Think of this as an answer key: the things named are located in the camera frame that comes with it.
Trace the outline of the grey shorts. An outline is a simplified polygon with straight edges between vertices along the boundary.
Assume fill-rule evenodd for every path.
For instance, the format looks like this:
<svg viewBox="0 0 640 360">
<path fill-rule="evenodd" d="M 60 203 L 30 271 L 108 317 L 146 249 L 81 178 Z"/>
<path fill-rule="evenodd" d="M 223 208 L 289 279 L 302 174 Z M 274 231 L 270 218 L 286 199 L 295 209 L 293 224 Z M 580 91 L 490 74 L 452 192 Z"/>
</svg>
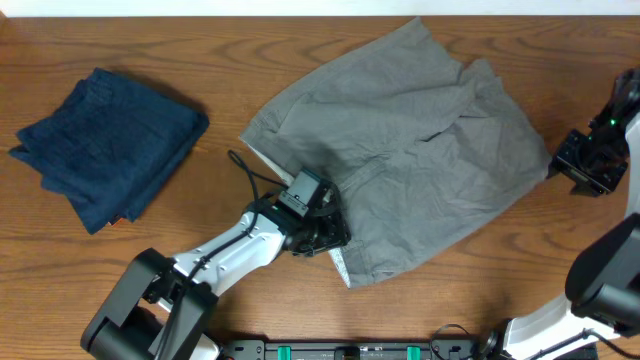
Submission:
<svg viewBox="0 0 640 360">
<path fill-rule="evenodd" d="M 452 58 L 420 19 L 309 73 L 242 141 L 278 174 L 340 191 L 351 230 L 335 264 L 350 288 L 411 271 L 541 183 L 549 153 L 490 64 Z"/>
</svg>

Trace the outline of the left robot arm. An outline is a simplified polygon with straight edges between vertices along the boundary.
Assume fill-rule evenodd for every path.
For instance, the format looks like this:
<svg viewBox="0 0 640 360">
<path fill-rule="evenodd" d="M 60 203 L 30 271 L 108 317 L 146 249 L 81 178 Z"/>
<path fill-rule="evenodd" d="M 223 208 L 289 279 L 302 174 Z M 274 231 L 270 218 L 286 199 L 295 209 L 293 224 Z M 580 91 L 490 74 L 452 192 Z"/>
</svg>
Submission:
<svg viewBox="0 0 640 360">
<path fill-rule="evenodd" d="M 336 185 L 291 186 L 263 196 L 209 242 L 173 257 L 138 254 L 84 330 L 96 359 L 214 359 L 204 333 L 219 297 L 281 252 L 315 256 L 350 240 Z"/>
</svg>

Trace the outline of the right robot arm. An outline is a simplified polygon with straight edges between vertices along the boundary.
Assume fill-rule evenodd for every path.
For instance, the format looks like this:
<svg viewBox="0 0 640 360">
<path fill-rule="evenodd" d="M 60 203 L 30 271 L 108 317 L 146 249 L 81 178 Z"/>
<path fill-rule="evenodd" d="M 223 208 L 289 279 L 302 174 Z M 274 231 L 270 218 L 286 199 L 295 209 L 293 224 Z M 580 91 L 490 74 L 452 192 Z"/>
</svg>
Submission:
<svg viewBox="0 0 640 360">
<path fill-rule="evenodd" d="M 596 359 L 598 342 L 626 359 L 639 357 L 612 343 L 639 334 L 638 117 L 625 140 L 631 180 L 623 221 L 579 254 L 562 295 L 492 331 L 475 359 Z"/>
</svg>

